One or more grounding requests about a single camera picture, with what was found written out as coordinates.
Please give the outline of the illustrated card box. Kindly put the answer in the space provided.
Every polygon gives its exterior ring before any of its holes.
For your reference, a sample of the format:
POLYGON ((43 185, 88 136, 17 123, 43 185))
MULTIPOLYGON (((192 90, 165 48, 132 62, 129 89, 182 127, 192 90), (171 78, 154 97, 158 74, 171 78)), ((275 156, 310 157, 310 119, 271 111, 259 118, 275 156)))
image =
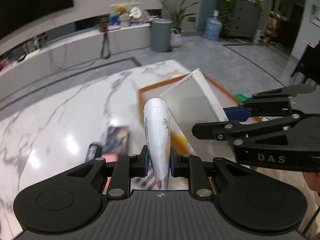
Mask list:
POLYGON ((129 145, 128 126, 110 126, 107 130, 103 152, 108 154, 127 155, 129 145))

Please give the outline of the dark blue spray can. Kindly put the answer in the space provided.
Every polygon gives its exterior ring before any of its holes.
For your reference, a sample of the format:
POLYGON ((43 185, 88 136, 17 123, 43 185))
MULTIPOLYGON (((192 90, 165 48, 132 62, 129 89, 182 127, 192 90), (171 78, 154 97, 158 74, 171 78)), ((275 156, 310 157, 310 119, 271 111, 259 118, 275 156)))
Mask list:
POLYGON ((102 150, 103 148, 100 144, 97 144, 95 142, 91 143, 88 147, 85 161, 100 158, 102 155, 102 150))

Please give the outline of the white printed tube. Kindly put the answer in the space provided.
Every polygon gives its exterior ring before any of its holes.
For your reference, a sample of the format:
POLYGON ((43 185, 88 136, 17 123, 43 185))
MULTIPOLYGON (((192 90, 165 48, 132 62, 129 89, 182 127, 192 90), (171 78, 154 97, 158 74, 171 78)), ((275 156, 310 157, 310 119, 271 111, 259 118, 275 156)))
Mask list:
POLYGON ((144 130, 159 190, 167 190, 170 171, 170 120, 167 104, 152 98, 144 105, 144 130))

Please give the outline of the orange cardboard box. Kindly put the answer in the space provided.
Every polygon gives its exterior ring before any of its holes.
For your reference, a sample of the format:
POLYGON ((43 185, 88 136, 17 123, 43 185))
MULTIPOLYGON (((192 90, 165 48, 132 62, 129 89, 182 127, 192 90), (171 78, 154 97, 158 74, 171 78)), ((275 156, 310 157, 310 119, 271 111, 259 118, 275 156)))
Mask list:
POLYGON ((226 141, 198 140, 191 132, 196 123, 225 121, 222 109, 237 106, 234 95, 200 71, 162 81, 138 90, 139 114, 144 118, 144 105, 160 98, 169 107, 171 144, 179 154, 193 154, 203 161, 235 157, 226 141))

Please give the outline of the dark grey cabinet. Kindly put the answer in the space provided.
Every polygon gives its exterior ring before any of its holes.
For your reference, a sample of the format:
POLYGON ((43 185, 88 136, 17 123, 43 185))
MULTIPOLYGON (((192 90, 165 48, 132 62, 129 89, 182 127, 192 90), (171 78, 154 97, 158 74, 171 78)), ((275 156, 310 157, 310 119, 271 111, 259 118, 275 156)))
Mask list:
POLYGON ((253 38, 258 28, 260 11, 260 6, 249 0, 236 0, 227 36, 253 38))

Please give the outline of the blue water jug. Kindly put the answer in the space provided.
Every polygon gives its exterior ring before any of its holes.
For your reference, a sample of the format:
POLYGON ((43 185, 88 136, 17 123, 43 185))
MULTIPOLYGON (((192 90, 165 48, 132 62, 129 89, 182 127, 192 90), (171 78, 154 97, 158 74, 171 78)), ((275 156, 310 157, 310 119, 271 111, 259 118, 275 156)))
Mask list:
POLYGON ((212 17, 208 18, 206 21, 204 38, 211 41, 218 41, 221 29, 222 23, 219 19, 219 10, 214 10, 212 17))

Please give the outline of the pink woven basket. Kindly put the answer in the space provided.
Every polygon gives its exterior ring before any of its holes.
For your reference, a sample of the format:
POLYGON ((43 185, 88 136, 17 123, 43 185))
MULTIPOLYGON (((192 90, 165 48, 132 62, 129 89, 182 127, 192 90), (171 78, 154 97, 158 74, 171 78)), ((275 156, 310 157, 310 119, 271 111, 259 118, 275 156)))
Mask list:
POLYGON ((171 45, 172 48, 177 48, 177 47, 180 47, 182 45, 181 33, 176 28, 173 28, 171 30, 170 45, 171 45))

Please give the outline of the grey pedal trash bin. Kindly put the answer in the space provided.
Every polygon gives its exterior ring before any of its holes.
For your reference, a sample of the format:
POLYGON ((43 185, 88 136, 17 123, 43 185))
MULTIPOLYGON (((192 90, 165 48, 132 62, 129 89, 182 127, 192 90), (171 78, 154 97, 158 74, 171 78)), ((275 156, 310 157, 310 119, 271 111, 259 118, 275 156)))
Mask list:
POLYGON ((151 49, 158 53, 172 50, 170 45, 173 21, 157 18, 151 21, 151 49))

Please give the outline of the tall leafy floor plant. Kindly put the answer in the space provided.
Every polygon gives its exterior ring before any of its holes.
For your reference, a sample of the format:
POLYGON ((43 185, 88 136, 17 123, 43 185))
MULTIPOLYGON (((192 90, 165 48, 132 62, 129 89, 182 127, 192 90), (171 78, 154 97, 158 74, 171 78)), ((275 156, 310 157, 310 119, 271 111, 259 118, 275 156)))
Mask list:
POLYGON ((194 16, 196 13, 186 13, 186 11, 194 6, 199 4, 199 1, 191 3, 190 5, 185 5, 186 0, 182 0, 179 5, 177 4, 169 4, 166 0, 159 0, 163 9, 167 13, 170 20, 172 20, 173 28, 178 31, 182 30, 182 23, 186 17, 194 16))

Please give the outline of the grey tv console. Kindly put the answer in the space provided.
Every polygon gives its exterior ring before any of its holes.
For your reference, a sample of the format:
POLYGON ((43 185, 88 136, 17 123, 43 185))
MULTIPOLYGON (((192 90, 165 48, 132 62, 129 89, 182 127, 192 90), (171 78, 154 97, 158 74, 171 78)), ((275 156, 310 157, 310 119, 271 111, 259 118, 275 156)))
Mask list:
MULTIPOLYGON (((150 46, 149 24, 108 32, 111 54, 150 46)), ((30 53, 1 71, 1 99, 40 79, 85 62, 101 58, 104 34, 95 29, 50 44, 30 53)))

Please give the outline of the teddy bear toy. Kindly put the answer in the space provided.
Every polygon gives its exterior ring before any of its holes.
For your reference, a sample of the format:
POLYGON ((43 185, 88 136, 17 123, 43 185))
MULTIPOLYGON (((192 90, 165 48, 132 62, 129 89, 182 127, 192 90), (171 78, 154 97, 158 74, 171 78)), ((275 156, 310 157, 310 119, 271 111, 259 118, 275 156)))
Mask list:
POLYGON ((118 20, 122 14, 127 13, 126 4, 118 4, 110 6, 110 25, 118 24, 118 20))

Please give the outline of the black television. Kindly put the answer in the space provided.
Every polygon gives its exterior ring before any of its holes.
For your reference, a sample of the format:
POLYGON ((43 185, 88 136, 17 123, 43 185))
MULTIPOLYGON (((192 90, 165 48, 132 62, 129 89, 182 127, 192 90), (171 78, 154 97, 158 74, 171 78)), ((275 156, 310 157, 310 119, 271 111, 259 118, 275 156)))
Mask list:
POLYGON ((73 5, 73 0, 1 0, 1 38, 30 22, 73 5))

